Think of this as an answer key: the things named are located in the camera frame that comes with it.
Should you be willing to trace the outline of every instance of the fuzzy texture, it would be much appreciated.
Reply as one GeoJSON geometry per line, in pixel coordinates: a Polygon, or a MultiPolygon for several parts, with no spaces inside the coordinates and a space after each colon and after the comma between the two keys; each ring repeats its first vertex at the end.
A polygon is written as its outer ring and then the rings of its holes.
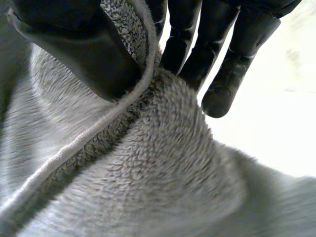
{"type": "Polygon", "coordinates": [[[153,78],[115,119],[120,103],[33,46],[4,123],[0,236],[314,237],[315,180],[214,141],[195,92],[157,67],[144,1],[129,2],[102,6],[153,78]]]}

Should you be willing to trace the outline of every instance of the gray fleece fabric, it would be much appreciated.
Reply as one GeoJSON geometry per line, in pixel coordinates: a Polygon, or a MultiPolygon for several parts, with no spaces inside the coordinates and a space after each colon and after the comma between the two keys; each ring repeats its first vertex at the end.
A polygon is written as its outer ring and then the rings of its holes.
{"type": "Polygon", "coordinates": [[[158,68],[145,1],[102,8],[142,79],[110,104],[24,45],[0,143],[0,236],[315,237],[315,179],[215,141],[196,94],[158,68]]]}

